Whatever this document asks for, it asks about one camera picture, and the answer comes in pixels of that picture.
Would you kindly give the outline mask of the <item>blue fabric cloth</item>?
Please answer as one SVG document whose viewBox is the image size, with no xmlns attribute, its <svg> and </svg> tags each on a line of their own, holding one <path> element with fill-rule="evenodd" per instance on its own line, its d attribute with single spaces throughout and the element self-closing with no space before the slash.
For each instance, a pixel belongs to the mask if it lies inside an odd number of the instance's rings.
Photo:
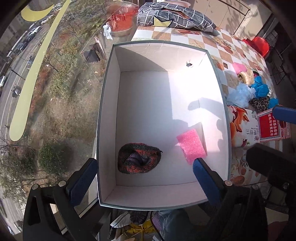
<svg viewBox="0 0 296 241">
<path fill-rule="evenodd" d="M 277 98 L 270 98 L 269 103 L 268 103 L 268 109 L 272 109 L 275 106 L 279 105 L 278 99 Z"/>
<path fill-rule="evenodd" d="M 251 85 L 251 88 L 255 89 L 256 98 L 266 97 L 269 93 L 269 88 L 262 82 L 261 76 L 255 76 L 254 83 Z"/>
</svg>

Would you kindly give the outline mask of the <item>light blue fluffy duster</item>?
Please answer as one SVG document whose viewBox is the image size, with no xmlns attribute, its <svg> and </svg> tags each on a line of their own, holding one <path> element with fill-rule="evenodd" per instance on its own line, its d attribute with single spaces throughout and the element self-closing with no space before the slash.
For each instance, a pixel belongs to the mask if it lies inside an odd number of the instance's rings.
<svg viewBox="0 0 296 241">
<path fill-rule="evenodd" d="M 249 101 L 255 98 L 255 89 L 247 84 L 239 83 L 232 92 L 226 97 L 227 105 L 237 106 L 239 108 L 247 108 Z"/>
</svg>

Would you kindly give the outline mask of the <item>beige knitted hat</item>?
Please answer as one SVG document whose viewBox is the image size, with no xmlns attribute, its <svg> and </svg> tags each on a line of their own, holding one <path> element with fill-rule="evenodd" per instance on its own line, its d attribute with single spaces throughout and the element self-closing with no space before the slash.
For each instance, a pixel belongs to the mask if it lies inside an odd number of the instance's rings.
<svg viewBox="0 0 296 241">
<path fill-rule="evenodd" d="M 251 86 L 254 84 L 254 73 L 251 69 L 247 69 L 246 71 L 238 74 L 238 79 L 240 82 Z"/>
</svg>

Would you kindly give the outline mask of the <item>large pink foam sponge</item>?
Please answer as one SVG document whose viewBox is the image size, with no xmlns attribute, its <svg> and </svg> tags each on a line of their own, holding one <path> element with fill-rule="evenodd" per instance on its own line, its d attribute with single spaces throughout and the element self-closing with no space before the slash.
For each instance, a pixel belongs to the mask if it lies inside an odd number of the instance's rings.
<svg viewBox="0 0 296 241">
<path fill-rule="evenodd" d="M 241 72 L 246 72 L 246 71 L 247 71 L 246 66 L 243 65 L 243 64 L 240 64 L 240 63 L 234 62 L 234 63 L 232 63 L 232 66 L 233 66 L 234 72 L 235 72 L 237 75 L 240 74 Z"/>
</svg>

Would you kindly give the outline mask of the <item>red paper box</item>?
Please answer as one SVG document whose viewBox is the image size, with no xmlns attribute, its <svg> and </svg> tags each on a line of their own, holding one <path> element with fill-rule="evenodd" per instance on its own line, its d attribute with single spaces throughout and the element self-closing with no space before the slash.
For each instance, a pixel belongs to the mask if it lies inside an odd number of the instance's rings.
<svg viewBox="0 0 296 241">
<path fill-rule="evenodd" d="M 275 119 L 272 109 L 259 113 L 257 117 L 260 142 L 284 140 L 291 137 L 290 123 Z"/>
</svg>

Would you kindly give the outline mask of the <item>leopard print cloth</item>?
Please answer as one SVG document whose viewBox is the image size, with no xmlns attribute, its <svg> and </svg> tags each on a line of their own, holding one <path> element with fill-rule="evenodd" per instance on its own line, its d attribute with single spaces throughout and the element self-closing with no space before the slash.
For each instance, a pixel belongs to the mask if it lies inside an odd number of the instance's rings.
<svg viewBox="0 0 296 241">
<path fill-rule="evenodd" d="M 268 110 L 270 97 L 253 98 L 249 101 L 249 104 L 256 109 L 259 113 Z"/>
</svg>

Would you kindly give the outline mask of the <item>blue jeans leg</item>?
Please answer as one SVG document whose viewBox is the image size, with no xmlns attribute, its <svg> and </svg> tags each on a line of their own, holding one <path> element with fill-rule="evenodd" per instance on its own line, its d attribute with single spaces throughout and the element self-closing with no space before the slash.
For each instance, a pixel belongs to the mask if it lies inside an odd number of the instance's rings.
<svg viewBox="0 0 296 241">
<path fill-rule="evenodd" d="M 160 234 L 164 240 L 203 240 L 203 226 L 191 223 L 184 209 L 159 211 Z"/>
</svg>

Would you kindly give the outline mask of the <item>small pink foam sponge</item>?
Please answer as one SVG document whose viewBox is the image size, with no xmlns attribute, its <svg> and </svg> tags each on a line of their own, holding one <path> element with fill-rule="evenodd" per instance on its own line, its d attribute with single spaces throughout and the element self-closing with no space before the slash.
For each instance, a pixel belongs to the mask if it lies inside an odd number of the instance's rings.
<svg viewBox="0 0 296 241">
<path fill-rule="evenodd" d="M 178 135 L 177 140 L 189 165 L 192 165 L 197 158 L 207 156 L 206 150 L 195 129 Z"/>
</svg>

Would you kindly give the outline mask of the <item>dark red knitted hat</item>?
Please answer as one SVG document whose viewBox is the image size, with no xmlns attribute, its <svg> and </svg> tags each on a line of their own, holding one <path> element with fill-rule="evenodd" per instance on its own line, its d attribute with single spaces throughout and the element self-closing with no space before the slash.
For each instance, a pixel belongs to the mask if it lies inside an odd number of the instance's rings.
<svg viewBox="0 0 296 241">
<path fill-rule="evenodd" d="M 143 143 L 128 143 L 118 153 L 117 169 L 124 174 L 147 173 L 154 169 L 161 160 L 159 148 Z"/>
</svg>

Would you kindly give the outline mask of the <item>red plastic stool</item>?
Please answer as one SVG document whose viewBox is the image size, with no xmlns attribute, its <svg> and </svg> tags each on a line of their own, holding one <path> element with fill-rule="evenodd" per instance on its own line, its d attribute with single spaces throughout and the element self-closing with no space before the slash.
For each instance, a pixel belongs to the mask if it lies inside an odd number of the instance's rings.
<svg viewBox="0 0 296 241">
<path fill-rule="evenodd" d="M 254 37 L 253 40 L 244 37 L 242 41 L 247 45 L 251 46 L 253 49 L 255 49 L 264 58 L 269 53 L 270 46 L 268 42 L 262 37 Z"/>
</svg>

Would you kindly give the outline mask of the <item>checkered patterned tablecloth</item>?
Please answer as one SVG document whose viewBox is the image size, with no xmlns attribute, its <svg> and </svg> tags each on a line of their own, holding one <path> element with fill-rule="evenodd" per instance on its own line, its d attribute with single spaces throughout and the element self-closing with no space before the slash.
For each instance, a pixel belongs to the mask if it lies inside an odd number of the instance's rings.
<svg viewBox="0 0 296 241">
<path fill-rule="evenodd" d="M 246 148 L 254 142 L 282 150 L 282 140 L 290 137 L 290 125 L 276 120 L 273 107 L 278 103 L 265 59 L 252 47 L 223 29 L 208 33 L 165 27 L 138 27 L 132 40 L 161 40 L 205 49 L 217 69 L 226 97 L 238 94 L 243 84 L 254 87 L 262 98 L 253 98 L 246 107 L 227 102 L 232 134 L 230 180 L 239 186 L 266 184 L 267 178 L 246 162 Z"/>
</svg>

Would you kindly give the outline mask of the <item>large white storage box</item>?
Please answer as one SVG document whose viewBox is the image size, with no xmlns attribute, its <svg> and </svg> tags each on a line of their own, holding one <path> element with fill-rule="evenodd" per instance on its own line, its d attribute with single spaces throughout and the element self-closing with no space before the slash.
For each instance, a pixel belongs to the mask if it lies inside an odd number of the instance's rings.
<svg viewBox="0 0 296 241">
<path fill-rule="evenodd" d="M 229 117 L 209 52 L 168 41 L 114 44 L 98 115 L 100 204 L 117 209 L 165 210 L 206 202 L 177 140 L 189 130 L 199 134 L 207 165 L 227 180 Z M 143 174 L 120 173 L 118 153 L 128 143 L 159 148 L 159 164 Z"/>
</svg>

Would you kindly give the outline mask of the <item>dark plaid pillow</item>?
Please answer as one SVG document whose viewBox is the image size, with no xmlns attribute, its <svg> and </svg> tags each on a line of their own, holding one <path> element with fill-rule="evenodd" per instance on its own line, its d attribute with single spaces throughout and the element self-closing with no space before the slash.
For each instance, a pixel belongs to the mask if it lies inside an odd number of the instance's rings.
<svg viewBox="0 0 296 241">
<path fill-rule="evenodd" d="M 142 5 L 138 10 L 137 25 L 198 30 L 207 33 L 216 29 L 214 22 L 203 13 L 168 1 L 148 2 Z"/>
</svg>

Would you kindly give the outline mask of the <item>red white plastic basin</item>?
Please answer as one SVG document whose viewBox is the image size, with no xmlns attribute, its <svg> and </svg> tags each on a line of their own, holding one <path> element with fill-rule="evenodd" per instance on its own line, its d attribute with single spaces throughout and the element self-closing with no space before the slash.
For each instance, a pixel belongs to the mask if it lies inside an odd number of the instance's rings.
<svg viewBox="0 0 296 241">
<path fill-rule="evenodd" d="M 112 1 L 108 5 L 106 25 L 111 37 L 126 37 L 132 33 L 138 9 L 138 5 L 129 1 Z"/>
</svg>

